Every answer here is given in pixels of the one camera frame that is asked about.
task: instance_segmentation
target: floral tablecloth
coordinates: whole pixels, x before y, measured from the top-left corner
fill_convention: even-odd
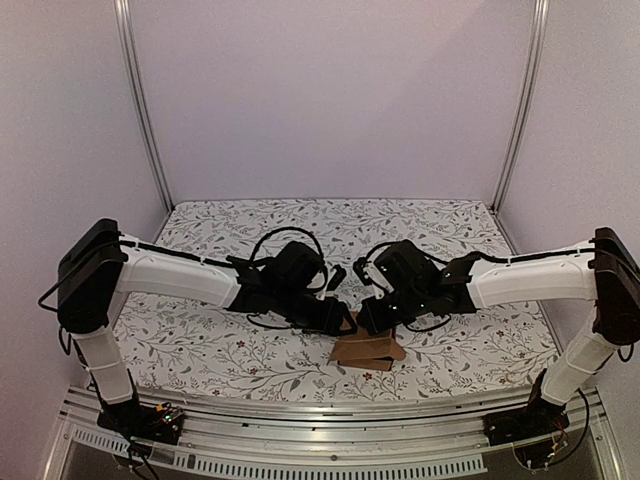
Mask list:
[[[509,249],[481,202],[443,200],[244,200],[185,202],[158,244],[209,257],[248,257],[266,232],[285,225],[313,231],[330,265],[349,272],[337,291],[352,309],[369,295],[351,271],[381,241],[408,238],[444,259],[471,250]],[[275,255],[296,234],[268,241]],[[282,324],[264,316],[263,323]],[[439,319],[425,318],[415,328]],[[532,383],[557,355],[535,303],[454,315],[430,333],[397,329],[407,351],[390,372],[329,363],[335,339],[265,331],[243,314],[193,300],[131,294],[116,323],[124,359],[139,385],[197,395],[278,401],[393,401],[462,395]]]

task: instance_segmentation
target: cardboard piece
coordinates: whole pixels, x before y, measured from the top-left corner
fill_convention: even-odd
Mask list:
[[[329,360],[344,367],[389,371],[394,360],[404,360],[407,353],[396,342],[394,330],[370,336],[360,327],[354,335],[340,337]]]

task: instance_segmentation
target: metal rail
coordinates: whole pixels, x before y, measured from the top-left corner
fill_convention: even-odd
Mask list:
[[[456,478],[486,472],[490,447],[482,432],[488,412],[521,406],[528,389],[385,403],[304,404],[183,396],[141,389],[141,400],[181,403],[186,410],[176,447],[154,444],[151,463],[216,478],[274,480],[409,480]],[[617,479],[619,459],[597,391],[587,394],[591,432],[606,478]],[[59,455],[70,442],[126,455],[126,442],[96,426],[95,394],[71,388],[60,412],[61,431],[47,480],[62,472]],[[569,402],[571,428],[584,426],[579,397]]]
[[[133,27],[131,24],[131,12],[129,10],[129,0],[114,0],[116,8],[116,20],[118,23],[118,32],[120,34],[120,43],[122,45],[122,54],[129,79],[129,87],[133,96],[133,103],[142,133],[149,166],[153,180],[158,190],[158,195],[162,201],[162,206],[167,212],[172,212],[175,207],[169,184],[164,172],[164,167],[160,159],[158,145],[156,143],[153,127],[151,125],[151,117],[147,107],[147,101],[142,88],[142,77],[140,74],[140,66],[138,64],[138,55],[136,53],[135,41],[133,38]]]
[[[498,186],[490,207],[490,210],[495,212],[496,215],[500,214],[502,206],[504,205],[504,201],[509,190],[509,184],[511,183],[514,168],[518,160],[520,146],[522,145],[522,138],[524,137],[527,118],[529,117],[529,110],[531,109],[533,92],[536,85],[536,78],[538,76],[538,68],[542,57],[542,46],[544,44],[548,12],[549,0],[536,0],[533,13],[533,24],[531,26],[531,40],[529,42],[527,66],[524,81],[522,83],[522,90],[520,91],[518,110],[516,112],[513,128],[511,129],[509,145],[507,147],[507,153],[500,172]]]

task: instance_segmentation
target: white wall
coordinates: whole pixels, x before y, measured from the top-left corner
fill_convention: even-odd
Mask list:
[[[552,2],[542,66],[503,220],[522,251],[613,227],[640,259],[640,3]],[[585,305],[549,305],[566,345]],[[640,472],[640,358],[598,376],[629,472]],[[637,473],[629,478],[637,478]]]
[[[33,480],[77,374],[36,299],[95,220],[148,239],[163,213],[113,2],[7,0],[0,10],[0,477]]]
[[[169,183],[185,199],[489,201],[531,0],[132,2]]]

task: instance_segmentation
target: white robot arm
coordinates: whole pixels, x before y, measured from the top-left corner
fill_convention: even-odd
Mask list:
[[[444,262],[408,240],[382,246],[387,248],[375,259],[372,253],[380,248],[354,264],[373,289],[357,317],[371,334],[425,314],[559,298],[595,302],[584,328],[536,380],[528,406],[485,417],[492,445],[550,433],[557,425],[566,428],[565,404],[576,390],[620,347],[640,340],[640,270],[609,228],[596,230],[588,242],[511,258],[473,252]]]
[[[302,231],[286,227],[268,236],[283,230]],[[102,404],[98,423],[126,438],[175,444],[181,411],[170,405],[152,409],[138,401],[109,325],[107,312],[114,293],[170,295],[232,312],[274,312],[285,317],[292,328],[332,336],[355,333],[347,305],[325,295],[337,287],[346,272],[338,267],[329,280],[320,245],[314,241],[318,252],[292,241],[275,257],[256,260],[259,242],[249,260],[228,257],[220,262],[145,244],[120,233],[115,221],[103,219],[61,260],[58,282],[38,303],[56,311],[61,328],[73,338]],[[56,290],[57,308],[45,305]]]

